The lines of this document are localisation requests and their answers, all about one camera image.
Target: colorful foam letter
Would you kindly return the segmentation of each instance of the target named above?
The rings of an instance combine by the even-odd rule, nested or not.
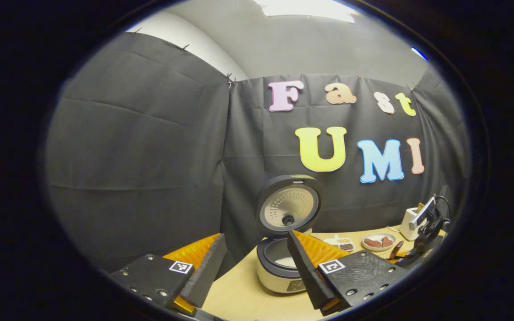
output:
[[[404,109],[404,112],[410,116],[416,116],[416,111],[413,110],[411,107],[410,107],[410,103],[412,102],[412,100],[408,97],[406,97],[406,95],[404,95],[404,93],[399,93],[398,95],[396,95],[396,99],[397,100],[400,100],[400,103],[402,104],[402,108]]]
[[[331,83],[326,85],[327,102],[331,104],[355,103],[356,96],[352,94],[350,88],[343,83]]]
[[[320,135],[318,128],[299,128],[294,131],[300,141],[300,161],[304,167],[315,172],[331,172],[339,169],[346,158],[344,148],[344,135],[346,129],[342,127],[327,128],[327,133],[332,136],[334,155],[331,159],[323,159],[319,156],[319,143],[317,137]]]
[[[402,162],[400,161],[399,140],[388,140],[384,148],[384,154],[380,154],[380,150],[373,140],[361,140],[358,142],[358,147],[362,150],[365,162],[365,173],[361,176],[362,183],[374,183],[376,181],[373,168],[376,169],[381,181],[386,177],[388,169],[390,169],[388,171],[390,181],[404,178]]]
[[[424,165],[422,164],[422,153],[420,152],[420,140],[418,138],[408,138],[406,142],[408,142],[412,149],[412,173],[423,173]]]
[[[302,81],[283,81],[269,83],[269,87],[273,90],[273,104],[269,106],[270,111],[289,111],[292,110],[293,105],[288,103],[287,98],[291,98],[293,102],[298,99],[298,90],[303,89],[304,84]]]
[[[394,113],[394,106],[390,103],[390,99],[387,95],[382,93],[374,93],[374,98],[378,100],[378,107],[382,109],[383,112],[387,114],[393,114]]]

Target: table surface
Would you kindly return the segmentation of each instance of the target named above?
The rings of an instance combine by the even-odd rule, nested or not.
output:
[[[406,240],[401,233],[389,228],[358,232],[312,232],[312,235],[322,240],[333,238],[334,235],[338,235],[339,238],[350,238],[354,243],[352,253],[355,253],[365,250],[362,246],[363,237],[378,232],[396,236],[394,245],[403,240],[400,252],[414,248],[413,241]],[[381,258],[387,258],[393,248],[394,246],[373,253]],[[306,291],[297,294],[277,294],[265,288],[257,277],[257,264],[259,260],[255,247],[236,266],[214,282],[202,309],[229,321],[312,321],[323,318],[319,310],[312,308]]]

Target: orange soft finger pad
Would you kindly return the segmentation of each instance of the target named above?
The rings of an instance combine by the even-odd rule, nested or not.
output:
[[[193,264],[194,268],[198,270],[202,265],[203,258],[206,256],[210,246],[219,235],[220,233],[217,233],[188,244],[182,248],[178,248],[174,252],[164,255],[163,258]]]
[[[322,240],[308,236],[298,231],[293,231],[300,244],[302,244],[308,259],[312,262],[315,268],[319,264],[347,256],[348,253],[336,246],[332,246]]]

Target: black fabric backdrop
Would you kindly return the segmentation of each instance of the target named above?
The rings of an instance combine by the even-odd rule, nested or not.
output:
[[[267,84],[294,80],[305,86],[294,109],[269,112]],[[334,82],[348,85],[357,102],[329,104],[324,86]],[[390,98],[394,114],[377,107],[376,91]],[[415,117],[397,93],[412,100]],[[75,244],[109,272],[220,231],[228,246],[222,275],[263,237],[257,194],[277,175],[303,173],[324,184],[317,232],[399,224],[406,208],[433,193],[448,197],[457,213],[471,170],[464,107],[431,68],[413,91],[350,75],[249,79],[228,91],[224,75],[198,57],[124,33],[63,87],[47,140],[49,196]],[[294,131],[320,128],[319,154],[330,158],[326,128],[334,126],[347,129],[344,165],[306,169]],[[421,140],[426,167],[419,175],[410,170],[412,137]],[[404,178],[361,183],[359,140],[374,140],[381,152],[387,140],[399,140]]]

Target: rice cooker lid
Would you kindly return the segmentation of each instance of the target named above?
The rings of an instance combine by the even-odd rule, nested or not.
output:
[[[311,228],[322,208],[322,183],[308,175],[282,175],[259,192],[257,223],[263,236],[286,237],[290,230]]]

